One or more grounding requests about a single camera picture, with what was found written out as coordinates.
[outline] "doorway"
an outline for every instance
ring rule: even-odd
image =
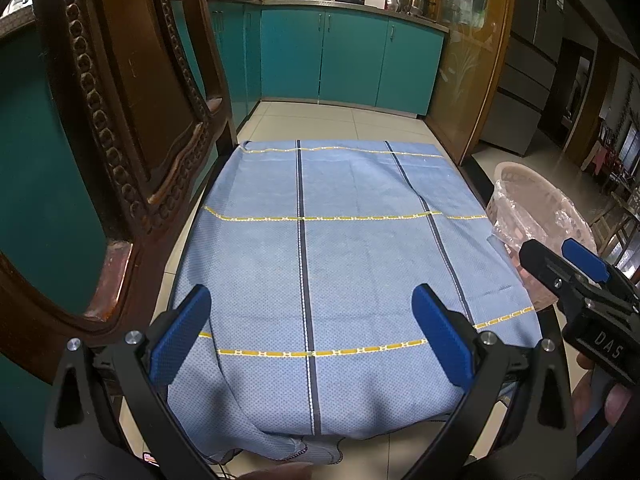
[[[569,38],[562,38],[556,74],[538,122],[538,129],[562,148],[580,113],[586,94],[594,52]]]

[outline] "plastic basket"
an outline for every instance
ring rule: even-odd
[[[495,168],[494,194],[486,214],[494,234],[504,242],[536,310],[558,298],[520,265],[522,244],[535,238],[557,254],[562,243],[574,238],[593,253],[596,244],[591,229],[574,203],[531,168],[516,162],[502,162]]]

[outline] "cooking pot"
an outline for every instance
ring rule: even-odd
[[[435,5],[435,2],[430,2],[429,0],[404,0],[402,12],[414,16],[426,16],[430,5]]]

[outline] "white floor tile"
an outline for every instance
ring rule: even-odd
[[[129,410],[127,401],[124,399],[122,399],[122,407],[120,409],[120,426],[122,427],[124,436],[127,438],[127,442],[129,443],[133,454],[142,458],[142,451],[144,446],[142,442],[142,436],[140,435],[138,427],[133,420],[133,416],[131,415],[131,411]]]
[[[242,129],[238,132],[238,142],[242,143],[246,140],[250,140],[251,136],[254,134],[255,127],[260,123],[264,115],[257,115],[255,112],[249,118],[247,122],[244,123]]]
[[[180,236],[178,236],[178,240],[174,245],[174,250],[169,254],[169,259],[164,266],[164,272],[170,272],[171,274],[175,274],[178,270],[178,264],[180,264],[180,258],[182,256],[182,251],[184,250],[184,244],[187,241],[187,236],[189,235],[189,229],[191,229],[191,224],[193,224],[193,220],[198,212],[198,206],[193,208],[189,217],[187,218],[187,222],[182,228],[180,232]]]
[[[154,316],[151,318],[152,322],[160,315],[160,313],[167,309],[169,296],[171,296],[171,289],[174,286],[174,280],[175,274],[165,272],[162,276],[160,292],[158,292],[158,299],[156,300],[156,309],[154,310]]]
[[[533,137],[524,157],[482,142],[476,148],[473,158],[492,181],[495,181],[495,167],[500,162],[517,162],[537,171],[572,200],[587,222],[591,221],[609,200],[608,196],[600,193],[600,186],[593,177],[583,173],[542,132],[537,132]]]
[[[438,141],[430,135],[416,134],[405,130],[383,128],[382,126],[372,126],[372,124],[356,123],[356,131],[360,140],[388,140],[389,142],[424,142],[436,144]]]
[[[251,140],[356,140],[356,127],[353,122],[330,121],[326,119],[284,117],[265,115]]]
[[[419,422],[392,433],[388,480],[400,480],[426,451],[443,426],[441,422]]]
[[[272,102],[266,115],[288,117],[309,117],[313,119],[329,119],[332,121],[353,122],[351,108],[345,106],[316,105],[311,103]]]
[[[491,415],[489,415],[489,420],[484,425],[484,430],[482,430],[480,438],[471,452],[473,456],[476,458],[487,456],[494,443],[495,437],[498,435],[498,430],[500,430],[500,425],[506,413],[507,407],[501,402],[496,402]]]
[[[386,480],[389,457],[389,436],[369,440],[345,439],[340,443],[343,459],[334,465],[313,468],[314,480]],[[243,451],[225,468],[235,476],[277,465],[264,457]]]
[[[270,101],[262,101],[254,110],[254,115],[264,115],[269,106],[271,106]]]
[[[374,112],[372,110],[353,110],[353,120],[356,124],[372,124],[381,128],[391,128],[392,130],[403,130],[416,134],[427,135],[430,131],[424,121],[401,117],[393,114]]]

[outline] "chair leg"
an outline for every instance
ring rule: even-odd
[[[607,251],[605,253],[606,249],[609,247],[613,238],[618,236],[618,231],[620,231],[620,229],[622,229],[628,222],[629,222],[629,216],[623,215],[622,219],[606,232],[606,234],[602,237],[602,240],[603,240],[602,247],[600,247],[600,249],[598,250],[599,257],[604,259],[607,256],[609,256],[610,252],[614,248],[611,248],[610,251]]]
[[[598,220],[600,220],[601,218],[603,218],[603,216],[609,214],[611,211],[613,211],[613,208],[615,208],[616,203],[614,202],[613,204],[611,204],[608,208],[605,208],[602,213],[600,213],[598,216],[596,216],[596,218],[594,218],[590,224],[589,227],[592,227]]]
[[[618,264],[620,263],[620,260],[622,259],[622,256],[625,254],[626,250],[629,248],[629,245],[631,244],[631,240],[633,239],[634,235],[638,232],[638,222],[633,217],[631,217],[630,219],[634,222],[634,227],[631,229],[631,233],[626,238],[626,243],[622,247],[622,250],[620,251],[620,254],[618,255],[618,257],[616,258],[616,262],[613,264],[614,267],[618,266]]]

